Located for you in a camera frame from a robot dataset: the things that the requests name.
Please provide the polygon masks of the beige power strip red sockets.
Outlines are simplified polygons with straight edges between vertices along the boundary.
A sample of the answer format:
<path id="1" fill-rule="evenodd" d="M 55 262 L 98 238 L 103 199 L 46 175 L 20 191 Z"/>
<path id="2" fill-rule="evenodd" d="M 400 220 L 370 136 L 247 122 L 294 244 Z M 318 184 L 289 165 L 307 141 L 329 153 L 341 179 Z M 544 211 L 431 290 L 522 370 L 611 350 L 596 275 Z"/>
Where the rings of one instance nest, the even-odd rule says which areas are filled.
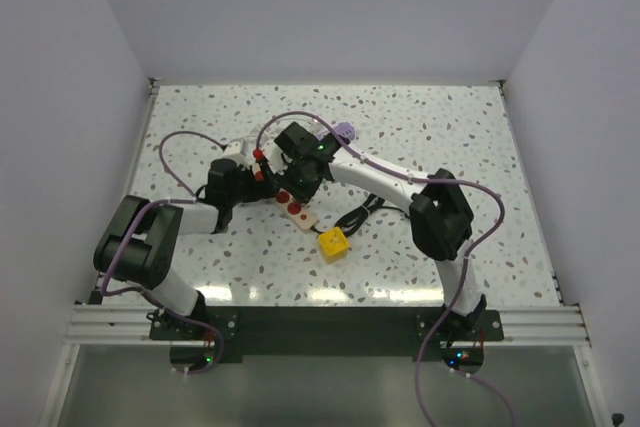
<path id="1" fill-rule="evenodd" d="M 298 202 L 292 194 L 280 189 L 274 197 L 274 204 L 282 214 L 299 230 L 308 233 L 316 226 L 317 216 L 305 205 Z"/>

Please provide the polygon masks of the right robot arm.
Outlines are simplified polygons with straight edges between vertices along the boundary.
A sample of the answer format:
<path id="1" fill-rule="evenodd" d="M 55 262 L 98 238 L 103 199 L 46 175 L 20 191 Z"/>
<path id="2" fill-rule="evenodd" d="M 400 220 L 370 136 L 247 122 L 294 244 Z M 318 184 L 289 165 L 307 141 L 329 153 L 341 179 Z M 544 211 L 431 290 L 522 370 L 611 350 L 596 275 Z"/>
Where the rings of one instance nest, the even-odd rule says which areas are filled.
<path id="1" fill-rule="evenodd" d="M 439 169 L 423 176 L 365 153 L 332 131 L 319 138 L 293 122 L 279 133 L 281 185 L 307 202 L 320 183 L 331 181 L 359 187 L 408 215 L 413 243 L 435 262 L 443 287 L 443 318 L 436 332 L 449 339 L 467 340 L 481 327 L 485 295 L 471 267 L 474 214 L 451 172 Z"/>

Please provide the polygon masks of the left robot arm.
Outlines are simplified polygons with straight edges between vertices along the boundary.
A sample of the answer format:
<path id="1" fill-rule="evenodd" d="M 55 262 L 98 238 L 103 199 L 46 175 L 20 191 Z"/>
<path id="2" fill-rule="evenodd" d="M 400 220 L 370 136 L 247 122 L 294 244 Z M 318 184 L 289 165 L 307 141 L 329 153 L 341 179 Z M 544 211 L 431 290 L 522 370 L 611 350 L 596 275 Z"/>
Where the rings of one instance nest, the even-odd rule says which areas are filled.
<path id="1" fill-rule="evenodd" d="M 202 198 L 125 196 L 94 252 L 94 267 L 103 274 L 101 295 L 139 293 L 173 316 L 171 325 L 183 338 L 200 337 L 210 324 L 206 301 L 172 267 L 176 243 L 182 236 L 221 233 L 237 205 L 277 195 L 268 161 L 260 150 L 254 153 L 250 167 L 229 158 L 213 161 Z"/>

